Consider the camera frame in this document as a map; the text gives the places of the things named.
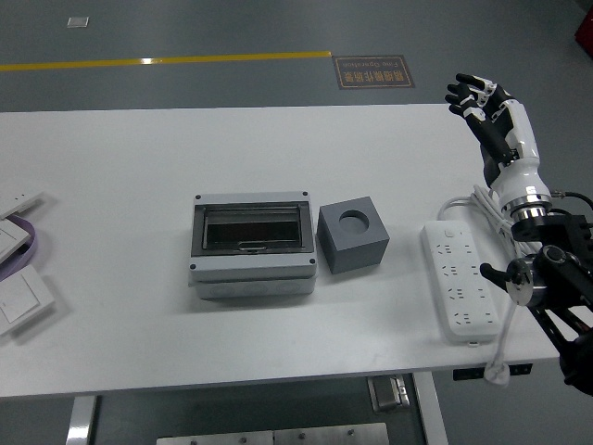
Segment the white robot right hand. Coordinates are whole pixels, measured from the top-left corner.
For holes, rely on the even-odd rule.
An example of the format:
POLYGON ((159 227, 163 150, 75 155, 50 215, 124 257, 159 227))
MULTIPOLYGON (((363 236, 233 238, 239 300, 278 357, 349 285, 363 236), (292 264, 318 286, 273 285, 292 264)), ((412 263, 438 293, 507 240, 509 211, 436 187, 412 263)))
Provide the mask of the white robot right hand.
POLYGON ((480 144, 487 187, 506 216, 521 220, 550 212, 549 188, 524 105, 500 84, 459 73, 448 86, 449 111, 463 118, 480 144))

